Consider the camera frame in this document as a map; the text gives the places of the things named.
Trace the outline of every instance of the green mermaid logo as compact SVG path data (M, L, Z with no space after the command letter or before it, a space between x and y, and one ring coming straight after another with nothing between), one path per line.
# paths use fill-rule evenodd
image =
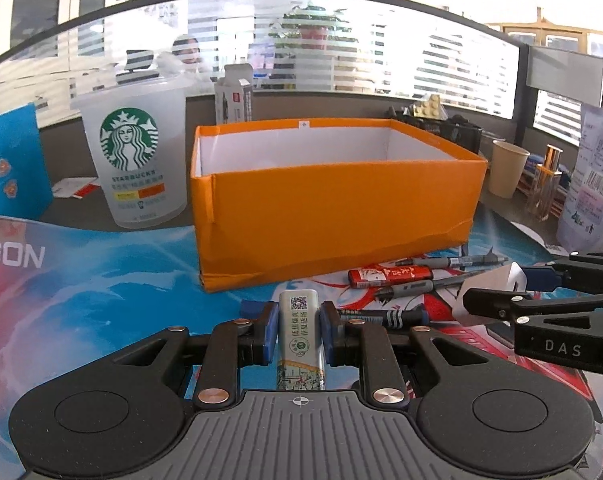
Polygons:
M118 170L135 171L155 155L158 143L156 122L139 108L120 108L102 123L101 147Z

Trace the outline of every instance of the white board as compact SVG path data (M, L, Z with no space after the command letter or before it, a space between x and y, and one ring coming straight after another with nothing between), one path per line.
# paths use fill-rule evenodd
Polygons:
M526 83L532 88L600 107L603 58L531 46Z

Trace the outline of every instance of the plastic cup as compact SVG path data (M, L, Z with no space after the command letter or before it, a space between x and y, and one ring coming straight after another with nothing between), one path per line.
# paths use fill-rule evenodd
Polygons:
M529 155L520 146L494 140L488 190L502 198L512 198Z
M92 161L115 223L161 224L187 205L182 76L79 95Z

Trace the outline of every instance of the gray pen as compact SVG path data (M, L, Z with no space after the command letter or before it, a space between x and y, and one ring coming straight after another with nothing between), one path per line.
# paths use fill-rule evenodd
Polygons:
M399 260L395 265L400 266L420 266L429 269L448 269L449 267L473 267L503 264L507 262L506 256L497 256L490 252L482 256L456 256L452 258L406 258Z
M406 296L419 296L434 291L436 288L461 285L470 276L476 276L486 272L485 270L472 270L458 276L451 276L441 280L421 280L419 282L402 283L401 285L385 286L375 292L375 298L382 301L390 301L394 298L405 298Z

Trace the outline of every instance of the glass bottle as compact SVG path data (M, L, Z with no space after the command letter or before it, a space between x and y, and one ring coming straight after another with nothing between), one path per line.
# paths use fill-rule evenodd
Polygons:
M548 144L543 164L537 164L533 186L526 203L526 211L540 222L548 219L550 208L555 200L555 192L561 178L561 171L558 169L562 151L556 146Z

